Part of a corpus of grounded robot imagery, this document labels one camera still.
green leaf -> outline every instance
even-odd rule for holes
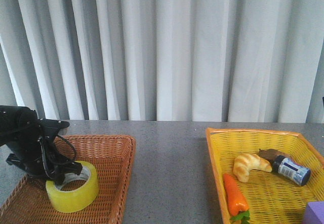
[[[233,222],[237,221],[237,220],[241,220],[241,224],[249,224],[248,220],[250,220],[250,211],[244,211],[241,212],[240,214],[233,216],[231,218],[231,220]]]

curtain fold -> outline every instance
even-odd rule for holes
[[[0,104],[324,123],[324,0],[0,0]]]

wicker basket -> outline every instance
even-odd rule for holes
[[[131,136],[66,136],[77,150],[77,160],[92,163],[98,172],[99,195],[85,209],[75,213],[57,212],[50,204],[45,181],[25,176],[0,208],[0,223],[98,224],[121,223],[135,155]],[[61,140],[59,151],[72,157]]]
[[[234,159],[241,153],[274,148],[292,156],[312,171],[307,185],[273,172],[252,170],[248,183],[237,181],[250,206],[250,223],[300,224],[310,201],[324,200],[324,158],[300,133],[259,129],[206,130],[224,224],[230,224],[223,174],[232,174]]]

yellow tape roll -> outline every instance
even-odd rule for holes
[[[83,168],[80,175],[66,173],[62,185],[54,184],[54,181],[46,181],[46,190],[52,206],[60,212],[71,213],[82,210],[90,205],[99,193],[97,170],[91,163],[77,161]],[[86,182],[76,190],[61,191],[69,182],[85,180]]]

toy croissant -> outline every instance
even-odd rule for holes
[[[270,162],[256,154],[244,153],[235,158],[233,173],[239,181],[246,183],[252,169],[272,171]]]

